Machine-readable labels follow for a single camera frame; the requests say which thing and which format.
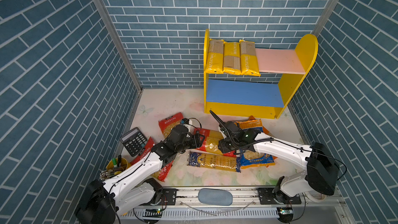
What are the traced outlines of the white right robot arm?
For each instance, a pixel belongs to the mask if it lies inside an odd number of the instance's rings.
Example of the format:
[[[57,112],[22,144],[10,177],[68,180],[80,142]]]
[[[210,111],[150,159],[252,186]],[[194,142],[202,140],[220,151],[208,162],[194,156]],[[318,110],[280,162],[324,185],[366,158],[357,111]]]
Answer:
[[[241,129],[232,121],[219,121],[219,131],[223,139],[218,149],[222,153],[247,150],[272,155],[285,160],[299,171],[279,178],[273,196],[284,203],[302,193],[316,191],[325,196],[334,195],[338,174],[338,161],[320,143],[301,145],[274,138],[257,129]]]

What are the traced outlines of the blue clear spaghetti bag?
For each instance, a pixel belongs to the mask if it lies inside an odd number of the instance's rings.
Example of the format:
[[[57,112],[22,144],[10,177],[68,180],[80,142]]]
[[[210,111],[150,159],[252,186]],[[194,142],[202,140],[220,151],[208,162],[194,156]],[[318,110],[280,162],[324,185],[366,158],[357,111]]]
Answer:
[[[240,173],[238,158],[210,153],[190,152],[188,166]]]

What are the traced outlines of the orange pasta bag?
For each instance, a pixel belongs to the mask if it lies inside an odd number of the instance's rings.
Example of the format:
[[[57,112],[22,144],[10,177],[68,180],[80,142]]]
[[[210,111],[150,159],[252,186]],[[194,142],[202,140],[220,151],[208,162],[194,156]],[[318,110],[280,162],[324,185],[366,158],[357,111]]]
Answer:
[[[236,121],[235,124],[243,130],[256,129],[267,135],[271,135],[270,131],[263,126],[261,119],[256,119],[254,116],[250,116],[246,121]]]

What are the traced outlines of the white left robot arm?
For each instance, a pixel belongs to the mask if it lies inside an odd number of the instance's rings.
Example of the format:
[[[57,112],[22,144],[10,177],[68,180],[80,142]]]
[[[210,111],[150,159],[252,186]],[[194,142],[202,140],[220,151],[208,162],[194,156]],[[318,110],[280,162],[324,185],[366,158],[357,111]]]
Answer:
[[[81,224],[112,224],[133,208],[152,201],[162,189],[150,175],[161,170],[189,149],[200,148],[205,136],[192,134],[183,124],[172,128],[168,137],[127,170],[108,180],[89,183],[75,209]]]

